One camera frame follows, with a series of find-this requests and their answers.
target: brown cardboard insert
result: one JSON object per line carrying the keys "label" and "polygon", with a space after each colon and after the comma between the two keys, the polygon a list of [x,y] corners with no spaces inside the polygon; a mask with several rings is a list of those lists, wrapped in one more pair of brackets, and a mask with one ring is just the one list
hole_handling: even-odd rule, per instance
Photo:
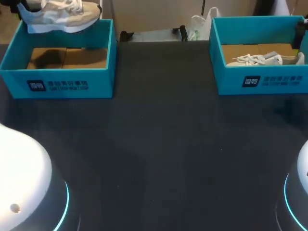
{"label": "brown cardboard insert", "polygon": [[27,69],[62,68],[66,48],[34,48]]}
{"label": "brown cardboard insert", "polygon": [[34,48],[27,69],[105,68],[107,52],[107,48]]}
{"label": "brown cardboard insert", "polygon": [[222,51],[225,57],[226,64],[235,62],[234,58],[244,56],[247,54],[267,54],[276,51],[283,56],[294,56],[295,52],[292,50],[289,43],[269,43],[269,44],[251,44],[251,45],[222,45]]}

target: blue light ring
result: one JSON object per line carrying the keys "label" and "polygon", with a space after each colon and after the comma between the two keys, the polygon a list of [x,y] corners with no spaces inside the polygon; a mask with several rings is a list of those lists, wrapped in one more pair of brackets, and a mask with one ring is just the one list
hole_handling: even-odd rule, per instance
{"label": "blue light ring", "polygon": [[67,209],[68,209],[68,203],[69,203],[69,192],[68,192],[68,186],[65,182],[65,185],[66,185],[66,192],[67,192],[67,199],[66,199],[66,206],[65,206],[65,210],[63,212],[63,215],[59,221],[59,223],[57,224],[56,228],[54,228],[53,231],[58,231],[58,229],[60,228],[60,226],[62,225],[63,221],[64,221],[64,218],[66,216],[66,213],[67,213]]}
{"label": "blue light ring", "polygon": [[287,205],[287,207],[288,207],[288,210],[289,210],[291,216],[292,216],[293,219],[296,221],[296,223],[299,225],[299,227],[301,227],[304,231],[308,231],[308,230],[305,229],[305,227],[296,219],[296,217],[294,216],[293,212],[291,211],[290,206],[289,206],[289,203],[288,203],[288,201],[287,201],[286,185],[287,185],[288,177],[289,177],[289,174],[288,174],[287,178],[285,179],[285,182],[284,182],[284,190],[283,190],[285,203],[286,203],[286,205]]}

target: black clip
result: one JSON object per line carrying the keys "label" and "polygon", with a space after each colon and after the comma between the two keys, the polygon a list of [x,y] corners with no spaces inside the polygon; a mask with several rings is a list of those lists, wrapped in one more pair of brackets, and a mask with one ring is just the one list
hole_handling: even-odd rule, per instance
{"label": "black clip", "polygon": [[304,23],[304,21],[300,21],[297,23],[295,27],[295,38],[292,44],[293,49],[300,49],[300,45],[303,41],[303,38],[307,30],[308,30],[307,23]]}
{"label": "black clip", "polygon": [[128,33],[125,30],[123,30],[120,34],[120,42],[128,42],[131,40],[135,32]]}
{"label": "black clip", "polygon": [[184,25],[181,25],[179,28],[173,28],[172,33],[177,34],[177,32],[180,30],[181,36],[182,36],[182,41],[187,41],[188,40],[188,35],[187,31]]}

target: beige wall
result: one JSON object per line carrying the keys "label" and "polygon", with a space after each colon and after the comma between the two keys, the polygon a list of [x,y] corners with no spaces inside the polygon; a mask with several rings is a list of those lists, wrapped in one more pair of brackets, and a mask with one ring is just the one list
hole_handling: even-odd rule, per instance
{"label": "beige wall", "polygon": [[[287,0],[290,12],[296,0]],[[223,16],[252,15],[256,0],[205,0],[205,14],[216,6]],[[104,18],[115,18],[117,33],[190,25],[201,14],[202,0],[103,0]],[[308,14],[308,0],[299,0],[295,14]]]}

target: blue cardboard box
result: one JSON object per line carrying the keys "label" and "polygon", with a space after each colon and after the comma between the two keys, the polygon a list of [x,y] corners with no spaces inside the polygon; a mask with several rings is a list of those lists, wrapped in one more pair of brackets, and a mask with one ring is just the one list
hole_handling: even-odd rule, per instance
{"label": "blue cardboard box", "polygon": [[219,95],[308,92],[308,33],[300,51],[305,65],[227,67],[221,45],[293,43],[301,16],[251,16],[214,18],[210,32],[210,57]]}
{"label": "blue cardboard box", "polygon": [[[28,70],[35,47],[108,48],[105,68]],[[15,99],[111,98],[116,66],[112,20],[99,20],[78,33],[28,34],[21,21],[0,65],[0,74]]]}

